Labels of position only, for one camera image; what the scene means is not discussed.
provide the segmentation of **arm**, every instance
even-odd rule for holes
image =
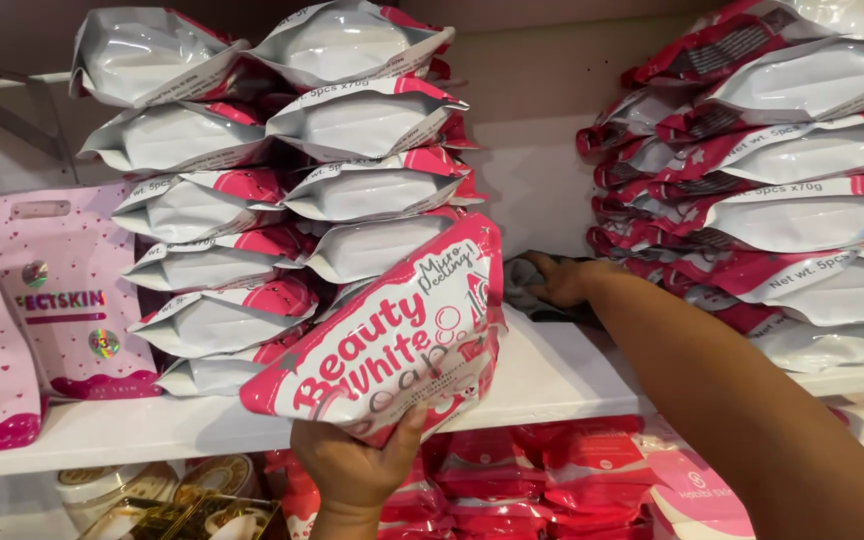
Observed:
[[[617,265],[530,253],[558,306],[588,301],[669,424],[728,483],[758,538],[864,539],[864,448],[712,315]]]
[[[383,449],[330,423],[294,421],[292,451],[321,497],[309,540],[376,540],[382,507],[412,470],[426,413],[412,407]]]

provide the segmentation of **jar lid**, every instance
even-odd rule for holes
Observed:
[[[253,464],[241,453],[213,457],[187,473],[175,490],[174,501],[190,503],[202,491],[217,491],[222,495],[239,495],[253,480]]]
[[[55,476],[55,489],[63,503],[85,503],[130,483],[148,466],[149,463],[132,463],[58,471]]]

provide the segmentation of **hand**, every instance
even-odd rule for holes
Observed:
[[[412,470],[427,413],[425,403],[409,409],[383,449],[368,447],[331,423],[295,420],[292,452],[318,487],[320,511],[378,522],[382,507]]]
[[[627,274],[625,268],[608,260],[576,262],[565,258],[557,263],[549,255],[528,251],[522,259],[535,265],[545,285],[531,285],[529,292],[557,308],[572,308],[589,300],[595,279],[610,274]]]

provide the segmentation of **star graphic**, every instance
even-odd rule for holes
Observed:
[[[295,375],[299,374],[299,355],[295,352],[286,352],[282,356],[282,360],[278,362],[278,369],[290,371]]]

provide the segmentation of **gray cloth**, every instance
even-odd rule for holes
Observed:
[[[557,263],[564,259],[560,255],[550,254]],[[588,258],[576,261],[589,261]],[[503,265],[505,277],[505,292],[503,300],[516,310],[525,313],[536,323],[576,323],[603,330],[602,323],[595,316],[588,303],[581,303],[568,309],[559,309],[555,305],[536,298],[529,292],[530,286],[543,286],[546,278],[536,268],[535,264],[522,258],[521,255],[510,258]]]

